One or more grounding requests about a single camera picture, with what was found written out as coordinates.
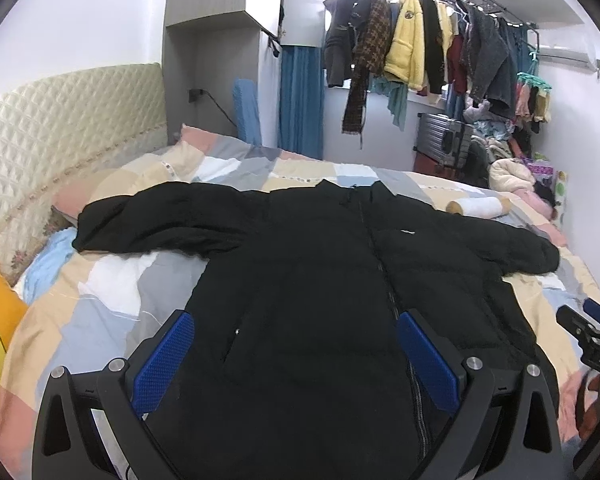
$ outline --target silver suitcase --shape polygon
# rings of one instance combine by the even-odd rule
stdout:
[[[442,166],[461,170],[469,152],[474,128],[445,115],[419,113],[420,124],[414,150]]]

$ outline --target cream headboard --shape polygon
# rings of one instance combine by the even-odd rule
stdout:
[[[45,243],[62,184],[166,143],[158,64],[81,70],[0,95],[0,272],[13,283]]]

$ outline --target houndstooth scarf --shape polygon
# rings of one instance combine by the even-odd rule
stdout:
[[[382,73],[389,36],[391,10],[386,0],[371,0],[369,19],[353,54],[355,68],[342,119],[344,134],[361,135],[370,74]]]

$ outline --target black puffer jacket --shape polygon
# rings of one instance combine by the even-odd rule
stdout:
[[[186,306],[193,346],[148,419],[184,478],[408,478],[441,420],[397,343],[410,308],[464,356],[539,364],[557,404],[554,370],[501,280],[555,270],[556,248],[379,182],[169,182],[88,205],[74,247],[210,259]]]

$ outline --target toilet paper roll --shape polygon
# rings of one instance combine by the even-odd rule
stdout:
[[[496,218],[511,211],[511,200],[503,196],[459,198],[446,205],[447,213],[456,213],[477,218]]]

